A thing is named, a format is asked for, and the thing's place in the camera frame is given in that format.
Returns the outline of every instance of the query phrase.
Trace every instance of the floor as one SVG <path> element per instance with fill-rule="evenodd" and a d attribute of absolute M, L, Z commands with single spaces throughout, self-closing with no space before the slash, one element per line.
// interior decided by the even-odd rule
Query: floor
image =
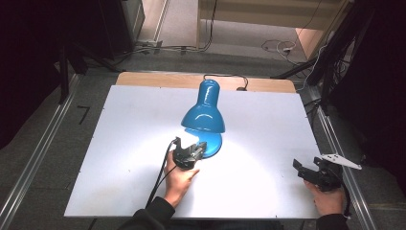
<path fill-rule="evenodd" d="M 255 42 L 250 42 L 255 39 L 249 36 L 244 37 L 244 33 L 241 36 L 233 34 L 232 28 L 238 28 L 238 31 L 241 32 L 254 30 L 253 28 L 244 29 L 243 25 L 230 26 L 230 29 L 223 28 L 226 27 L 226 24 L 215 22 L 214 31 L 218 28 L 224 32 L 229 30 L 230 32 L 225 35 L 233 36 L 234 40 L 230 41 L 233 45 L 225 45 L 224 43 L 228 43 L 228 38 L 217 37 L 214 34 L 213 46 L 206 53 L 186 53 L 185 55 L 174 51 L 137 53 L 124 59 L 118 67 L 127 71 L 240 74 L 256 78 L 276 76 L 292 68 L 293 64 L 276 52 L 275 44 L 268 46 L 273 52 L 264 51 L 260 45 L 268 39 L 295 39 L 293 30 L 268 28 L 273 31 L 271 33 L 273 35 L 278 34 L 278 30 L 281 31 L 278 35 L 286 35 L 274 37 L 265 33 L 263 28 L 259 28 L 257 30 L 259 37 Z M 164 23 L 159 35 L 160 39 L 167 42 L 166 45 L 174 44 L 170 43 L 171 40 L 165 36 L 165 29 Z M 257 44 L 256 47 L 250 47 L 254 43 Z M 298 44 L 295 49 L 297 49 L 297 55 L 293 53 L 289 56 L 296 61 L 304 61 L 303 54 L 300 54 L 300 45 Z M 16 209 L 13 219 L 9 222 L 8 229 L 89 229 L 92 223 L 91 218 L 65 218 L 63 213 L 102 112 L 104 100 L 117 77 L 117 73 L 111 73 L 103 67 L 91 68 L 86 76 L 73 77 L 71 82 L 75 81 L 77 84 L 72 87 L 72 98 L 67 104 L 66 113 L 57 124 L 58 129 L 45 149 L 42 163 L 31 181 L 31 186 L 24 191 L 24 198 Z M 290 79 L 295 82 L 297 88 L 303 86 L 303 75 L 292 76 Z M 304 104 L 312 100 L 308 88 L 298 93 L 301 94 Z M 7 201 L 11 189 L 20 174 L 23 173 L 30 157 L 37 151 L 36 147 L 41 142 L 43 133 L 47 131 L 48 124 L 54 119 L 58 110 L 58 100 L 59 89 L 43 102 L 13 141 L 0 149 L 0 200 L 2 206 Z M 348 159 L 359 161 L 363 153 L 357 144 L 352 126 L 340 117 L 339 111 L 336 111 L 334 107 L 330 107 L 329 112 L 343 152 Z M 314 135 L 321 152 L 331 151 L 322 124 L 318 119 L 314 120 Z M 397 187 L 395 178 L 377 164 L 364 166 L 362 171 L 352 172 L 368 203 L 375 224 L 374 228 L 369 229 L 404 229 L 406 226 L 406 198 Z M 352 211 L 352 219 L 348 221 L 350 229 L 368 229 L 363 227 L 362 221 L 360 221 L 362 217 L 354 209 Z M 2 211 L 0 220 L 3 221 L 3 217 Z M 101 218 L 96 221 L 92 229 L 116 229 L 124 220 L 125 218 Z M 284 219 L 282 223 L 286 230 L 299 230 L 302 221 Z M 315 229 L 314 221 L 307 220 L 304 229 Z"/>

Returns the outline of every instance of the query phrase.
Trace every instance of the black cable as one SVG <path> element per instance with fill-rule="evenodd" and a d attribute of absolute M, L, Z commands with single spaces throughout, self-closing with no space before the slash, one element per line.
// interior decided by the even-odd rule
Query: black cable
<path fill-rule="evenodd" d="M 213 77 L 240 77 L 240 78 L 243 78 L 243 79 L 244 79 L 244 82 L 245 82 L 244 89 L 245 89 L 245 91 L 247 90 L 248 79 L 247 79 L 246 77 L 242 76 L 242 75 L 217 75 L 217 74 L 206 74 L 206 75 L 203 75 L 203 80 L 206 79 L 206 76 L 213 76 Z"/>
<path fill-rule="evenodd" d="M 158 184 L 157 187 L 159 187 L 159 186 L 161 185 L 162 181 L 164 181 L 165 178 L 167 178 L 167 176 L 168 176 L 176 167 L 177 167 L 177 166 L 174 166 L 171 170 L 169 170 L 168 173 L 166 173 L 166 174 L 164 175 L 164 178 L 162 178 L 161 181 L 159 181 L 159 184 Z"/>
<path fill-rule="evenodd" d="M 131 56 L 132 54 L 142 53 L 144 51 L 150 51 L 150 50 L 172 50 L 172 51 L 190 51 L 190 52 L 205 52 L 205 51 L 207 51 L 209 49 L 210 45 L 212 44 L 212 40 L 213 40 L 213 26 L 214 26 L 214 16 L 215 16 L 216 8 L 217 8 L 217 0 L 215 0 L 215 2 L 214 2 L 214 8 L 213 8 L 212 19 L 211 19 L 211 28 L 210 28 L 209 41 L 205 44 L 205 46 L 203 48 L 196 47 L 196 46 L 161 46 L 161 47 L 147 46 L 147 47 L 143 47 L 143 48 L 134 50 L 134 51 L 129 52 L 127 54 L 118 56 L 118 57 L 124 56 L 124 58 L 117 61 L 116 63 L 112 64 L 112 66 L 116 66 L 116 65 L 122 63 L 129 56 Z"/>
<path fill-rule="evenodd" d="M 165 163 L 167 162 L 167 158 L 168 158 L 168 154 L 169 154 L 169 151 L 170 151 L 170 147 L 172 147 L 173 144 L 178 143 L 179 140 L 180 140 L 179 137 L 176 137 L 175 139 L 173 139 L 173 140 L 170 142 L 170 144 L 169 144 L 169 146 L 168 146 L 168 148 L 167 148 L 167 152 L 165 152 L 164 162 L 162 162 L 161 170 L 159 171 L 158 177 L 156 178 L 155 185 L 154 185 L 154 187 L 153 187 L 153 189 L 152 189 L 152 191 L 151 191 L 151 194 L 149 195 L 149 199 L 148 199 L 148 202 L 147 202 L 146 207 L 148 207 L 149 204 L 152 202 L 152 199 L 153 199 L 153 197 L 155 196 L 156 191 L 158 190 L 158 187 L 159 187 L 159 185 L 160 185 L 160 180 L 159 180 L 159 179 L 161 178 L 162 172 L 164 171 L 164 167 L 165 167 Z"/>

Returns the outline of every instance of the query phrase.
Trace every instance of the hand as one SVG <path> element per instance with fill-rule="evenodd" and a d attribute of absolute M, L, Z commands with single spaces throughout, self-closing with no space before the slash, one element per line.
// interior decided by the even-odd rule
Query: hand
<path fill-rule="evenodd" d="M 344 193 L 341 189 L 332 190 L 329 192 L 321 192 L 314 184 L 305 181 L 305 186 L 314 195 L 314 204 L 321 216 L 329 214 L 342 214 Z"/>
<path fill-rule="evenodd" d="M 179 204 L 180 200 L 183 198 L 185 193 L 188 191 L 189 186 L 192 183 L 193 177 L 199 173 L 199 163 L 200 161 L 197 161 L 196 164 L 194 165 L 194 168 L 192 170 L 182 170 L 179 167 L 176 167 L 174 170 L 173 167 L 175 167 L 175 163 L 173 162 L 173 151 L 171 151 L 168 154 L 167 158 L 167 165 L 165 166 L 165 174 L 167 175 L 166 184 L 167 184 L 167 191 L 165 194 L 164 199 L 172 205 L 173 208 L 176 208 L 176 206 Z"/>

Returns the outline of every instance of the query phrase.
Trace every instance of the sleeve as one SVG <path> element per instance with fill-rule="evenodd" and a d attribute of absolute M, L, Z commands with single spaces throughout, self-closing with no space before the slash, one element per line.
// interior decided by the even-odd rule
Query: sleeve
<path fill-rule="evenodd" d="M 174 213 L 173 207 L 166 200 L 157 196 L 146 209 L 138 210 L 119 230 L 165 229 L 165 224 Z"/>
<path fill-rule="evenodd" d="M 325 215 L 317 219 L 318 230 L 349 230 L 347 219 L 341 214 Z"/>

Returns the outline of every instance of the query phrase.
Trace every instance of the white table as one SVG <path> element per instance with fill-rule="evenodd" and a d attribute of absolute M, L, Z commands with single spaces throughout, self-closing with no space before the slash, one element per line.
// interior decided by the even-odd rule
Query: white table
<path fill-rule="evenodd" d="M 130 217 L 144 208 L 197 89 L 111 87 L 65 217 Z M 179 219 L 315 219 L 292 167 L 320 155 L 300 96 L 220 90 L 226 132 L 174 215 Z M 165 183 L 157 196 L 165 192 Z"/>

